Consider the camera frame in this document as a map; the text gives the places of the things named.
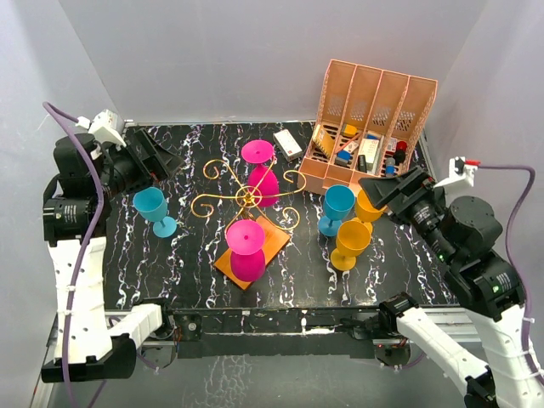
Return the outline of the yellow wine glass front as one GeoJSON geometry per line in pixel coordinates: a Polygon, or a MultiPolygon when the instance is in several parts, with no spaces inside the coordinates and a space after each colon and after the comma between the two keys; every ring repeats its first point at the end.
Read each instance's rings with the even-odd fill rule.
{"type": "Polygon", "coordinates": [[[383,215],[386,209],[386,207],[379,209],[375,208],[363,190],[360,190],[356,196],[356,201],[354,204],[356,218],[368,229],[370,234],[373,232],[372,223],[377,221],[383,215]]]}

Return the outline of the yellow wine glass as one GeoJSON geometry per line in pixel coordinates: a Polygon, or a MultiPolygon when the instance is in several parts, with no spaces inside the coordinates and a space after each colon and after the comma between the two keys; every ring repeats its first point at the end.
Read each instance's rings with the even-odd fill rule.
{"type": "Polygon", "coordinates": [[[363,223],[355,220],[343,223],[337,232],[336,248],[330,256],[332,266],[340,271],[351,270],[370,242],[371,233],[363,223]]]}
{"type": "Polygon", "coordinates": [[[386,209],[386,207],[379,209],[375,208],[363,190],[360,190],[356,196],[356,201],[354,204],[356,218],[368,229],[370,234],[373,232],[372,223],[377,221],[383,215],[386,209]]]}

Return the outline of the light blue wine glass back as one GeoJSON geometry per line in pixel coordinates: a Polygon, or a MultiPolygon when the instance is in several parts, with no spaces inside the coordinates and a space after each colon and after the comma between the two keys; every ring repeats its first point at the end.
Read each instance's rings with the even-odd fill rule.
{"type": "Polygon", "coordinates": [[[149,187],[136,193],[133,206],[145,220],[152,223],[155,236],[168,238],[175,233],[177,222],[168,215],[165,196],[158,188],[149,187]]]}

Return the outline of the blue wine glass front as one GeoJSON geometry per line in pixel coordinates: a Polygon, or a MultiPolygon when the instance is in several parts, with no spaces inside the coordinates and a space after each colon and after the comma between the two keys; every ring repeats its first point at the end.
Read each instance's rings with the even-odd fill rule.
{"type": "Polygon", "coordinates": [[[343,220],[349,215],[355,203],[353,191],[342,184],[329,187],[323,199],[324,215],[318,223],[319,232],[327,237],[337,235],[343,220]]]}

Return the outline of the yellow wine glass back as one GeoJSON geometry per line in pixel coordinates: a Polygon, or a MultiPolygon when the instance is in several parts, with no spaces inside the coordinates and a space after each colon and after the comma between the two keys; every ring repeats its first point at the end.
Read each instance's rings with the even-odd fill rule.
{"type": "Polygon", "coordinates": [[[355,220],[343,223],[337,232],[336,248],[330,256],[332,266],[340,271],[351,270],[370,242],[371,233],[363,223],[355,220]]]}

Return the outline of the magenta wine glass back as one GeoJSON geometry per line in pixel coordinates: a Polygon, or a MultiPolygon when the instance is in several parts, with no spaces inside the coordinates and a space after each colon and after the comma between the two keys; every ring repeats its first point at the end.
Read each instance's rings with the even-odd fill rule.
{"type": "Polygon", "coordinates": [[[274,172],[269,170],[269,165],[275,159],[274,146],[266,140],[252,140],[242,147],[241,157],[253,165],[248,184],[257,187],[256,194],[263,197],[258,206],[272,207],[278,201],[275,195],[280,193],[278,179],[274,172]]]}

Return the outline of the magenta wine glass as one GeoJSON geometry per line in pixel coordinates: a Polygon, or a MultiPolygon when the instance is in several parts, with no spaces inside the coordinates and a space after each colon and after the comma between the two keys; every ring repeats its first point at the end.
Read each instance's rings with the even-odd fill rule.
{"type": "Polygon", "coordinates": [[[275,159],[274,146],[266,140],[252,140],[242,147],[241,157],[253,165],[248,184],[257,187],[256,194],[263,197],[258,206],[272,207],[278,201],[275,195],[280,193],[278,179],[274,172],[269,170],[269,165],[275,159]]]}
{"type": "Polygon", "coordinates": [[[266,265],[264,229],[256,221],[242,219],[229,227],[226,241],[231,250],[230,267],[234,276],[245,282],[260,279],[266,265]]]}

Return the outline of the magenta wine glass front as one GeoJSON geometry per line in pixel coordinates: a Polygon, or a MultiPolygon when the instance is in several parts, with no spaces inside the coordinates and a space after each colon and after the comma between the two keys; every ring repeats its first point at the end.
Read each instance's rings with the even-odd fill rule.
{"type": "Polygon", "coordinates": [[[266,265],[264,229],[256,221],[242,219],[229,227],[226,241],[231,250],[230,267],[234,276],[245,282],[260,279],[266,265]]]}

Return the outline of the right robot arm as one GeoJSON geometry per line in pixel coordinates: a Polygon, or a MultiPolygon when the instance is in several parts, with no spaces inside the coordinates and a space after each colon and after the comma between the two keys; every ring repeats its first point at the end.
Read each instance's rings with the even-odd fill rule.
{"type": "Polygon", "coordinates": [[[485,357],[468,352],[435,324],[406,293],[379,305],[377,321],[389,337],[415,343],[456,385],[467,407],[540,407],[543,370],[530,340],[531,301],[511,256],[494,250],[510,229],[492,206],[475,196],[445,199],[450,187],[472,185],[478,161],[450,161],[435,181],[419,167],[392,178],[362,178],[375,208],[386,207],[397,224],[409,224],[445,267],[445,283],[472,321],[485,357]]]}

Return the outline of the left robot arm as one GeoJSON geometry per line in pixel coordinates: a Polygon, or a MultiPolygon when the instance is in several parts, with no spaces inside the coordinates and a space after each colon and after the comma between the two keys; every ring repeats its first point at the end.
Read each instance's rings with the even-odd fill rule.
{"type": "Polygon", "coordinates": [[[93,133],[59,139],[59,170],[43,194],[42,221],[55,273],[58,340],[41,369],[45,383],[125,379],[133,374],[146,339],[171,337],[172,311],[160,297],[138,301],[113,326],[105,316],[103,261],[111,200],[133,195],[139,215],[159,238],[177,229],[156,182],[182,161],[141,127],[130,140],[101,141],[93,133]]]}

